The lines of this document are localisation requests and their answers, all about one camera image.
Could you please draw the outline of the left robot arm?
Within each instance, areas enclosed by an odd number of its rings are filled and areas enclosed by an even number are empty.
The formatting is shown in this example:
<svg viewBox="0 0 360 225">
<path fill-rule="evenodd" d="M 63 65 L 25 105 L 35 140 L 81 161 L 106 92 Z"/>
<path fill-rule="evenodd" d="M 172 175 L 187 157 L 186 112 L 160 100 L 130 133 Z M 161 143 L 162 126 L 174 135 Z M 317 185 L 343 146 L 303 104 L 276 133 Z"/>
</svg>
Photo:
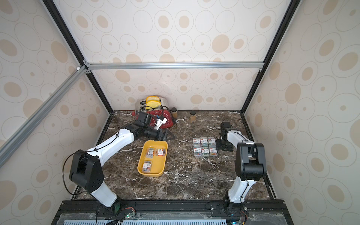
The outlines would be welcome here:
<svg viewBox="0 0 360 225">
<path fill-rule="evenodd" d="M 166 121 L 167 118 L 163 115 L 139 112 L 133 122 L 124 125 L 101 144 L 87 151 L 78 150 L 73 153 L 69 179 L 105 207 L 118 211 L 118 196 L 105 183 L 102 166 L 115 153 L 141 137 L 153 141 L 171 140 L 171 132 L 161 128 Z"/>
</svg>

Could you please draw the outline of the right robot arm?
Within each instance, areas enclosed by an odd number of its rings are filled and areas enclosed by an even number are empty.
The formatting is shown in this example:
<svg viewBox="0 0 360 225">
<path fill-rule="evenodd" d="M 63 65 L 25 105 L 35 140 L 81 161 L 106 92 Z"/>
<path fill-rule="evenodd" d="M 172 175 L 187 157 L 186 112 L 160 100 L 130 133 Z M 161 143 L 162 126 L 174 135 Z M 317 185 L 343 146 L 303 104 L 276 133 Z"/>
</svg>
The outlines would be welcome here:
<svg viewBox="0 0 360 225">
<path fill-rule="evenodd" d="M 226 121 L 220 124 L 220 138 L 216 140 L 216 149 L 236 151 L 236 179 L 228 191 L 228 199 L 232 203 L 244 203 L 251 187 L 267 173 L 264 145 L 251 141 Z"/>
</svg>

